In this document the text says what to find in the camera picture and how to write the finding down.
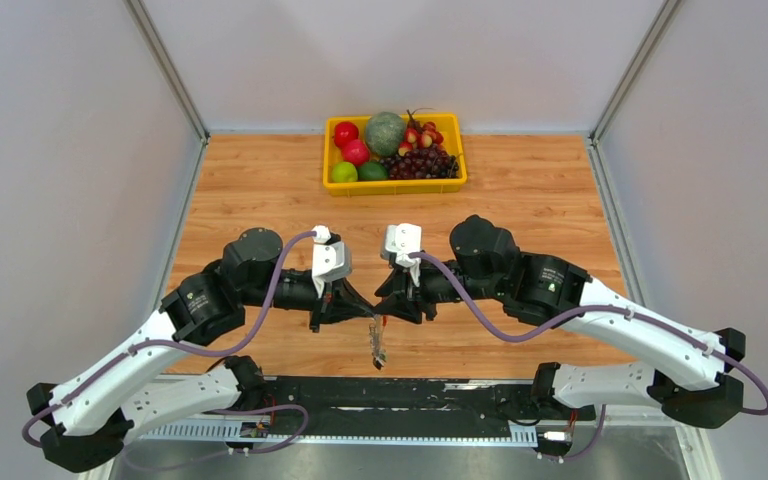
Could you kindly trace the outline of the metal key organizer with rings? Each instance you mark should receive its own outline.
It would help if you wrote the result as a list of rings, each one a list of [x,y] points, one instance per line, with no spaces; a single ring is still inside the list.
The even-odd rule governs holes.
[[[384,346],[384,330],[387,324],[385,315],[375,315],[369,324],[369,345],[372,364],[377,370],[382,370],[387,363],[387,352]]]

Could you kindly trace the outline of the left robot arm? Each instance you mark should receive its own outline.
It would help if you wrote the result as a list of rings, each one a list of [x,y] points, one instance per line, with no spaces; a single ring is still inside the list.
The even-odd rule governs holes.
[[[31,420],[46,428],[33,436],[24,426],[23,439],[49,462],[82,473],[162,425],[208,411],[257,412],[266,399],[259,367],[241,345],[213,348],[244,325],[247,307],[305,312],[312,330],[373,313],[349,282],[350,252],[341,238],[324,226],[307,237],[312,266],[295,270],[284,265],[292,241],[265,228],[244,231],[92,367],[61,384],[31,387]]]

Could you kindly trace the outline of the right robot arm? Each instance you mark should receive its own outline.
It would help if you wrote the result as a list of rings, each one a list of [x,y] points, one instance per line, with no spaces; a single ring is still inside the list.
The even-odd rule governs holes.
[[[732,375],[745,353],[742,332],[691,328],[655,313],[559,257],[521,250],[512,235],[472,215],[450,232],[454,257],[421,249],[422,230],[389,226],[381,255],[391,273],[378,288],[378,314],[420,324],[441,304],[499,302],[531,335],[561,329],[632,356],[625,364],[541,364],[531,403],[544,417],[591,405],[644,406],[698,428],[716,429],[744,408],[743,382]]]

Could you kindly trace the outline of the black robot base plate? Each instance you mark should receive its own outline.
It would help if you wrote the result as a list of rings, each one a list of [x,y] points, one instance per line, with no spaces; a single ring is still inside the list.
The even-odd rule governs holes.
[[[510,424],[567,422],[572,410],[534,400],[528,381],[279,376],[244,394],[232,411],[262,410],[274,433],[487,435]]]

